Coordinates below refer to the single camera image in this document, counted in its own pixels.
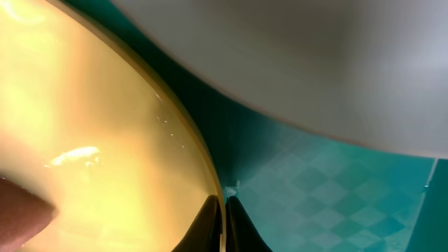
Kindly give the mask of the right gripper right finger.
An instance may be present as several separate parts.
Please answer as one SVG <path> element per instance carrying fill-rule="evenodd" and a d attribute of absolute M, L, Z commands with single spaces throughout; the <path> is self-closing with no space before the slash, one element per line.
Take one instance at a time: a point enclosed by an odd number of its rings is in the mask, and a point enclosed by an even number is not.
<path fill-rule="evenodd" d="M 226 251 L 227 252 L 272 252 L 259 235 L 242 203 L 235 196 L 227 198 Z"/>

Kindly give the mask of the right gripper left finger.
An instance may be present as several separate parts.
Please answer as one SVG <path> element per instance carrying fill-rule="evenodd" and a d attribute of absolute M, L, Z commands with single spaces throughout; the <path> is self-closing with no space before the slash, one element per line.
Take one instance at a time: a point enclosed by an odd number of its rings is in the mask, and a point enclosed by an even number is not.
<path fill-rule="evenodd" d="M 219 252 L 221 232 L 222 220 L 218 196 L 210 195 L 172 252 Z"/>

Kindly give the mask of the yellow-green plate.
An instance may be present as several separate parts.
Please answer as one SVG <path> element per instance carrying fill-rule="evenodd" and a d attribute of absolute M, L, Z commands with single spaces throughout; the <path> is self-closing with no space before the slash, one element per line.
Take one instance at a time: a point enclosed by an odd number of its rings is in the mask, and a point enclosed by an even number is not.
<path fill-rule="evenodd" d="M 16 251 L 172 251 L 206 198 L 206 145 L 164 81 L 61 1 L 1 2 L 1 177 L 55 207 Z"/>

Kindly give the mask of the light blue plate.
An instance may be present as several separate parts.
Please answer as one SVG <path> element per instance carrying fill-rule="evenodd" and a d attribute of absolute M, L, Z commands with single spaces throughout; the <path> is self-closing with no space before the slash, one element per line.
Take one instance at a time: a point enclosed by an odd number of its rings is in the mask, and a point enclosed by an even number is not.
<path fill-rule="evenodd" d="M 447 0 L 114 0 L 224 95 L 308 132 L 447 156 Z"/>

